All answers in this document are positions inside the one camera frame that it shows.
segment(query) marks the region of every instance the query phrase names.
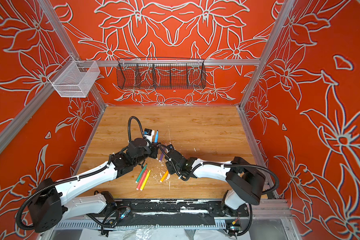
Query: white wire basket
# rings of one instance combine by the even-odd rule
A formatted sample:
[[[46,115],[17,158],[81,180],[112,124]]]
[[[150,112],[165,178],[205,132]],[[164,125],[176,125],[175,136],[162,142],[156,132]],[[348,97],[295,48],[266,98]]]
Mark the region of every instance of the white wire basket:
[[[96,61],[89,68],[79,68],[75,61],[66,64],[63,72],[49,81],[61,97],[85,98],[100,74]]]

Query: yellow marker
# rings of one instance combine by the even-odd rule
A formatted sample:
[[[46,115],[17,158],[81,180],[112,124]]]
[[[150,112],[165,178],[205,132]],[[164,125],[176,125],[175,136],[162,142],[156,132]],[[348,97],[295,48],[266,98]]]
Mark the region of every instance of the yellow marker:
[[[160,179],[160,182],[163,182],[167,177],[167,175],[168,175],[168,170],[164,173],[164,176]]]
[[[150,174],[151,174],[151,170],[149,170],[149,172],[147,173],[147,176],[144,179],[143,185],[141,185],[140,191],[142,191],[144,189],[145,184],[147,183]]]

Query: green marker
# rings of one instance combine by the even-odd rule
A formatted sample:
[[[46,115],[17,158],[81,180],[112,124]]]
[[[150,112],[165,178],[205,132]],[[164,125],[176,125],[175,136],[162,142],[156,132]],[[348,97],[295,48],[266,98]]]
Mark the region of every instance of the green marker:
[[[138,182],[140,181],[141,176],[143,175],[145,169],[147,168],[147,165],[148,165],[148,164],[146,164],[146,165],[144,166],[143,170],[141,170],[141,173],[139,174],[139,176],[138,176],[137,179],[136,179],[136,183],[138,183]]]

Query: wood grain surface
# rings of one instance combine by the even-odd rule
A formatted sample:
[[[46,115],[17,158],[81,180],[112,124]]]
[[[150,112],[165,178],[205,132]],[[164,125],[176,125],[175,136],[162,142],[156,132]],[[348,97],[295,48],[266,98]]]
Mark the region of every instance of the wood grain surface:
[[[235,156],[254,164],[237,109],[229,107],[185,106],[109,106],[88,148],[78,173],[85,172],[108,160],[108,155],[128,145],[127,123],[130,116],[139,118],[143,129],[159,131],[158,141],[175,149],[186,158],[199,157],[206,161],[231,161]],[[136,121],[131,124],[132,139],[141,137]],[[82,196],[93,195],[94,190],[109,191],[114,198],[181,198],[219,199],[231,187],[209,178],[179,180],[177,175],[160,183],[167,170],[165,161],[148,158],[151,174],[143,191],[136,190],[135,180],[141,167],[110,182],[98,185]]]

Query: red floral wallpaper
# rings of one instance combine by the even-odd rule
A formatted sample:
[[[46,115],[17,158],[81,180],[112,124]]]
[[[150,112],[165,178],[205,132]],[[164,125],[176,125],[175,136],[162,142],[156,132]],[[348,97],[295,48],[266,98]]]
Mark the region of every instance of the red floral wallpaper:
[[[281,9],[280,0],[51,0],[84,60],[128,57],[259,58]],[[236,104],[254,66],[206,68],[207,86],[190,90],[121,90],[114,68],[96,86],[106,103]]]
[[[0,132],[68,56],[36,0],[0,0]],[[94,96],[46,100],[0,155],[0,240],[35,239],[14,216],[38,184],[69,177],[101,110]],[[27,212],[24,221],[31,223]]]
[[[303,239],[360,239],[360,0],[296,1],[245,113]]]

